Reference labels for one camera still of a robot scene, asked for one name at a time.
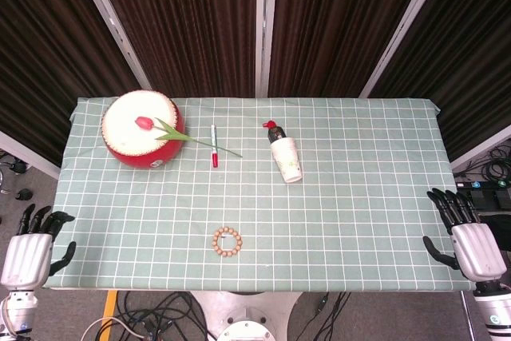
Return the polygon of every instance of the white paper cup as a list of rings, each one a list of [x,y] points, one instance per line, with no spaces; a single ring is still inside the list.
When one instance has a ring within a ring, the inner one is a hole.
[[[278,139],[270,144],[270,148],[284,181],[294,183],[302,180],[302,169],[298,160],[295,139],[292,137]]]

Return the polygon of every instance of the dark curtain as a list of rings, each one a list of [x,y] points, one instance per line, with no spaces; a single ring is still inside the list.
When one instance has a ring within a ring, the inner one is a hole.
[[[410,0],[276,0],[269,96],[357,97]]]
[[[426,97],[456,159],[511,124],[511,0],[427,0],[370,97]]]
[[[111,0],[155,89],[253,97],[256,0]]]
[[[92,0],[0,4],[0,130],[60,165],[78,97],[139,87]]]

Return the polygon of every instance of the drum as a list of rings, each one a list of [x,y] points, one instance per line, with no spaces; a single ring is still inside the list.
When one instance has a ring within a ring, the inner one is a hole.
[[[155,168],[172,159],[183,141],[157,140],[165,132],[160,119],[184,133],[184,120],[164,94],[137,90],[122,95],[107,109],[101,122],[103,140],[120,161],[136,168]]]

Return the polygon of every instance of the black bottle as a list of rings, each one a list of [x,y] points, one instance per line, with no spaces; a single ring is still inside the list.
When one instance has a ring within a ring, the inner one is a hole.
[[[284,130],[277,126],[273,120],[264,123],[263,127],[268,128],[268,139],[270,140],[270,143],[286,137]]]

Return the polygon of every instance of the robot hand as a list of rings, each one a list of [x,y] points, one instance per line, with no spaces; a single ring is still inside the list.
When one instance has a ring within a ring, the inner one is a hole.
[[[23,212],[18,233],[7,248],[0,284],[10,293],[0,303],[0,340],[20,339],[19,335],[32,330],[38,306],[34,289],[41,287],[48,276],[69,264],[76,249],[76,243],[71,242],[62,259],[50,264],[55,238],[62,226],[74,220],[74,217],[64,212],[54,212],[43,223],[51,207],[40,209],[30,220],[34,209],[35,204],[31,204]]]
[[[497,242],[488,225],[482,224],[470,201],[461,193],[445,193],[434,188],[428,197],[435,203],[453,241],[455,257],[442,255],[428,236],[422,239],[429,254],[438,262],[479,283],[498,280],[506,271]]]
[[[431,239],[424,236],[428,253],[436,261],[461,270],[464,277],[476,283],[473,295],[491,338],[511,339],[511,291],[502,287],[499,280],[506,266],[493,233],[481,223],[472,203],[461,193],[433,189],[428,197],[437,206],[453,241],[454,257],[441,254]]]

